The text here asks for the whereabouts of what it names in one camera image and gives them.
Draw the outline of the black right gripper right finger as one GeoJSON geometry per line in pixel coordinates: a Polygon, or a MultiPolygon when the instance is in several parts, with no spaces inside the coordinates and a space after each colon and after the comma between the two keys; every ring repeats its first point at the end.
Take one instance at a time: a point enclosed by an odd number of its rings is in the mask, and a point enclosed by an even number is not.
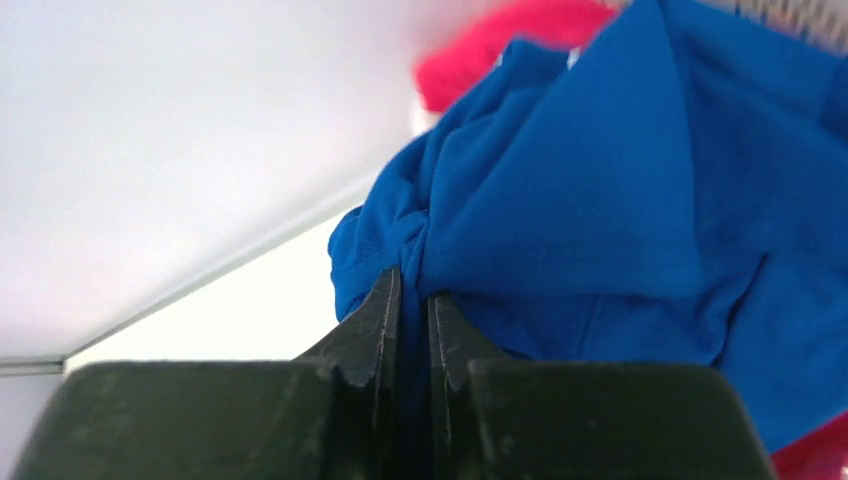
{"type": "Polygon", "coordinates": [[[747,412],[692,365],[509,357],[430,298],[437,479],[772,479],[747,412]]]}

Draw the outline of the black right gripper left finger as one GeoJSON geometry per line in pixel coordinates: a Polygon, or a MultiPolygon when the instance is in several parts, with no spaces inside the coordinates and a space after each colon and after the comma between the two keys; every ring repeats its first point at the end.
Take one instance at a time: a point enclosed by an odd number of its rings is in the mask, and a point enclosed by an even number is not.
{"type": "Polygon", "coordinates": [[[16,479],[389,479],[401,276],[290,361],[113,362],[51,397],[16,479]]]}

